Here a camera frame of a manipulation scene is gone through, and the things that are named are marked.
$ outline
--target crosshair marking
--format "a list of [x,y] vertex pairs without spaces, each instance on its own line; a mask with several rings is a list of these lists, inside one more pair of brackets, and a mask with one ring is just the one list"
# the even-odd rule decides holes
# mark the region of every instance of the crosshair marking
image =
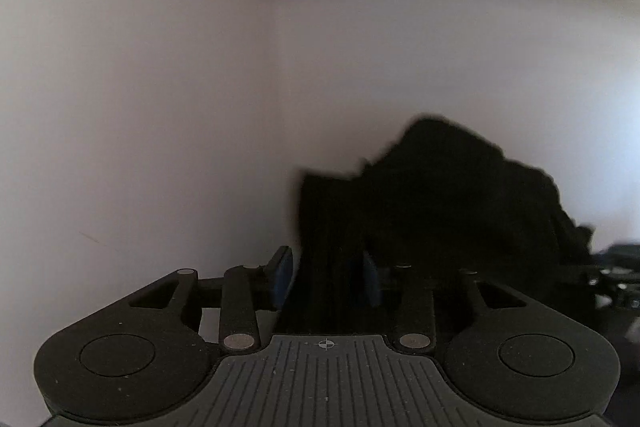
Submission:
[[322,347],[322,349],[331,349],[335,346],[334,341],[330,341],[329,339],[325,339],[324,341],[320,341],[316,344],[316,346]]

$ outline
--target black fabric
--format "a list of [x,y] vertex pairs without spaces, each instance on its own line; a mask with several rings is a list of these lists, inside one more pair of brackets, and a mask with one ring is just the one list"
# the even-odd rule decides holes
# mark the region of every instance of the black fabric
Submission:
[[446,285],[479,269],[594,327],[590,291],[560,285],[554,269],[589,264],[590,230],[576,227],[553,180],[442,118],[420,118],[361,174],[307,172],[300,188],[299,272],[277,329],[366,332],[384,310],[354,293],[368,251],[378,267],[410,263]]

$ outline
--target circular cap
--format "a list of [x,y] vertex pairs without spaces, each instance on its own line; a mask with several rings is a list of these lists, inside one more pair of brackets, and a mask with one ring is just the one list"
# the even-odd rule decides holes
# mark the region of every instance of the circular cap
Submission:
[[500,346],[500,359],[513,371],[528,377],[554,377],[574,363],[566,343],[548,335],[519,335]]
[[128,334],[107,335],[88,343],[80,352],[80,362],[101,377],[133,375],[151,363],[154,345]]
[[407,333],[400,337],[399,342],[409,349],[424,349],[431,344],[431,339],[421,333]]
[[233,333],[227,335],[223,341],[228,349],[249,349],[255,344],[255,339],[246,333]]

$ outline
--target white backdrop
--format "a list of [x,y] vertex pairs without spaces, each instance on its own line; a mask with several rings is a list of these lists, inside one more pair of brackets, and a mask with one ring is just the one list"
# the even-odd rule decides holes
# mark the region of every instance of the white backdrop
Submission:
[[0,1],[0,421],[36,350],[179,267],[282,242],[270,0]]
[[46,417],[51,333],[266,260],[298,166],[351,171],[417,113],[545,168],[596,245],[640,238],[638,3],[615,1],[1,0],[0,421]]

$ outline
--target crumpled black garment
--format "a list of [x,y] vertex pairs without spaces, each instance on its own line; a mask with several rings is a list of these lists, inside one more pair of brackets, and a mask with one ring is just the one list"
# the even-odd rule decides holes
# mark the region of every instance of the crumpled black garment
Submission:
[[300,188],[298,275],[276,330],[366,333],[388,317],[354,302],[358,263],[409,263],[453,280],[482,270],[590,327],[590,289],[562,285],[556,267],[589,264],[590,234],[562,209],[553,179],[442,118],[420,118],[352,177],[307,172]]

